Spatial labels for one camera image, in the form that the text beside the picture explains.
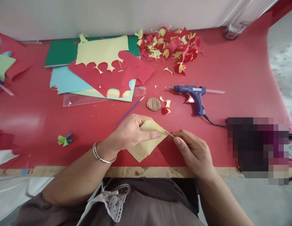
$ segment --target bangle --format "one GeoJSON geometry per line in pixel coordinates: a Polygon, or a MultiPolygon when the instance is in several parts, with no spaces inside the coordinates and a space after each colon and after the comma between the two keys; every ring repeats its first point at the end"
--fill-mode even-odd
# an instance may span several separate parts
{"type": "Polygon", "coordinates": [[[117,156],[112,160],[112,161],[105,161],[103,158],[101,158],[98,153],[97,153],[97,150],[96,150],[96,143],[93,145],[93,153],[94,153],[94,156],[96,157],[96,159],[98,161],[102,161],[102,162],[105,162],[105,163],[113,163],[116,159],[117,159],[117,156]]]}

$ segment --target fingernail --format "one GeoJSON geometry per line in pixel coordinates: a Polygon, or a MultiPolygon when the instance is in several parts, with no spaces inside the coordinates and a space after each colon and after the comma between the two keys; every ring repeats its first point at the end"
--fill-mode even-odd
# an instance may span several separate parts
{"type": "Polygon", "coordinates": [[[157,137],[157,138],[161,137],[161,135],[162,135],[161,132],[156,132],[156,133],[155,133],[155,137],[157,137]]]}
{"type": "Polygon", "coordinates": [[[181,140],[180,139],[173,139],[174,140],[174,143],[176,144],[176,145],[179,145],[179,144],[181,144],[181,140]]]}

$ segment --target hand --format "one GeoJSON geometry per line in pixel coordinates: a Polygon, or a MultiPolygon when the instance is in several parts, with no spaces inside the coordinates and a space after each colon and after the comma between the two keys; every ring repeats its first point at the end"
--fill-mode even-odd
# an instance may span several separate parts
{"type": "Polygon", "coordinates": [[[162,135],[159,131],[140,131],[140,126],[147,120],[153,119],[142,115],[130,115],[114,132],[97,146],[102,149],[102,152],[109,150],[114,152],[116,156],[120,150],[135,146],[141,141],[159,138],[162,135]]]}
{"type": "Polygon", "coordinates": [[[211,179],[216,170],[212,163],[207,143],[186,130],[173,133],[177,145],[188,168],[201,179],[211,179]]]}

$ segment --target blue glue gun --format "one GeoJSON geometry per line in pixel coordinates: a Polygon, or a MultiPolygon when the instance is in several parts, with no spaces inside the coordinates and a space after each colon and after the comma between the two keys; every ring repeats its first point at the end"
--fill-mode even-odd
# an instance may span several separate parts
{"type": "Polygon", "coordinates": [[[195,115],[203,116],[205,114],[205,108],[203,106],[203,101],[201,96],[206,94],[205,87],[189,86],[189,85],[177,85],[173,87],[168,87],[168,89],[174,89],[179,94],[188,95],[189,99],[187,102],[195,103],[195,115]]]}

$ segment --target wooden table edge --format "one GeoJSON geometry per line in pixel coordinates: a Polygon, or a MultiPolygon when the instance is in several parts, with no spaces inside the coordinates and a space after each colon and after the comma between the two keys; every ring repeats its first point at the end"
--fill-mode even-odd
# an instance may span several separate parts
{"type": "MultiPolygon", "coordinates": [[[[0,169],[0,177],[54,177],[64,168],[65,166],[36,166],[33,169],[0,169]]],[[[222,178],[244,178],[236,167],[215,167],[215,169],[222,178]]],[[[289,168],[289,172],[274,172],[275,178],[291,176],[292,168],[289,168]]],[[[195,178],[195,175],[187,167],[110,167],[105,177],[195,178]]]]}

